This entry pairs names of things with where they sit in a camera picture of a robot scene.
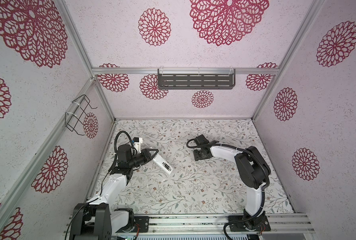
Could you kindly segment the white remote control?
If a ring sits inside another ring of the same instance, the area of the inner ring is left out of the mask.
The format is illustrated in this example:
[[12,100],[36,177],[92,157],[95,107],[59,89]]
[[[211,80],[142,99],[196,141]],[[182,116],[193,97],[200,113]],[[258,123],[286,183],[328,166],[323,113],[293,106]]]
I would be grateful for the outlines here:
[[152,161],[157,164],[168,176],[170,176],[173,172],[173,167],[160,154],[156,154]]

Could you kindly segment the black AAA battery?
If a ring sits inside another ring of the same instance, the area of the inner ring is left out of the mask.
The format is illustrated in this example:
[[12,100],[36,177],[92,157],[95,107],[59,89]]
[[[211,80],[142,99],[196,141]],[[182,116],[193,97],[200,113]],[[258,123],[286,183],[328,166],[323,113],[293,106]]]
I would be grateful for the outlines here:
[[167,163],[162,163],[162,165],[163,165],[168,171],[171,170],[170,166],[169,166]]

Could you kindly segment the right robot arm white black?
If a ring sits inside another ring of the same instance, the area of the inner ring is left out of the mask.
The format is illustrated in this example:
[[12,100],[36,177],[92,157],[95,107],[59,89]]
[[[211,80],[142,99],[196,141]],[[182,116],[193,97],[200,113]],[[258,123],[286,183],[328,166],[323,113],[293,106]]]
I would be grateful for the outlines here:
[[221,158],[237,165],[240,178],[247,186],[247,200],[243,215],[231,218],[226,226],[244,227],[248,231],[268,230],[264,205],[271,169],[259,150],[254,146],[242,149],[218,141],[210,142],[204,135],[188,140],[186,145],[194,150],[195,161]]

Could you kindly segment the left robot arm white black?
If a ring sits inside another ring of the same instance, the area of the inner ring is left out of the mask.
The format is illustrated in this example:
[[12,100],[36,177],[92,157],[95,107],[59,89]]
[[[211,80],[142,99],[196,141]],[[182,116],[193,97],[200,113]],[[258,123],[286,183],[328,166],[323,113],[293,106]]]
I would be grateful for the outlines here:
[[66,236],[70,240],[110,240],[118,231],[139,232],[132,209],[119,208],[112,212],[109,204],[126,188],[134,169],[152,161],[158,152],[158,149],[138,151],[128,144],[119,146],[108,181],[98,195],[75,206]]

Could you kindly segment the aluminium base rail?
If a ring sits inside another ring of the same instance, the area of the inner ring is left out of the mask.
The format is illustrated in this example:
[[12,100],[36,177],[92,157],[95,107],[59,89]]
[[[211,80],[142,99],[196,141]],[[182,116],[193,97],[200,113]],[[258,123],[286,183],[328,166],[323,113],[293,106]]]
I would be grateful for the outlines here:
[[134,215],[118,230],[111,220],[76,217],[69,226],[70,239],[96,235],[108,240],[114,235],[146,233],[154,235],[183,234],[313,234],[315,230],[306,214],[263,214],[257,220],[242,221],[241,215]]

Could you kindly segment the dark grey wall shelf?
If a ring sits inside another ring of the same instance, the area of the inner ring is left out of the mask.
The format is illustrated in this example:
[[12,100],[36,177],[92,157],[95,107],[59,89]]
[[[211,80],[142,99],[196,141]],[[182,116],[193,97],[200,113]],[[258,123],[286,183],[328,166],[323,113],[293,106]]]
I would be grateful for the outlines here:
[[161,90],[232,90],[236,85],[236,76],[234,73],[165,74],[158,69],[157,85]]

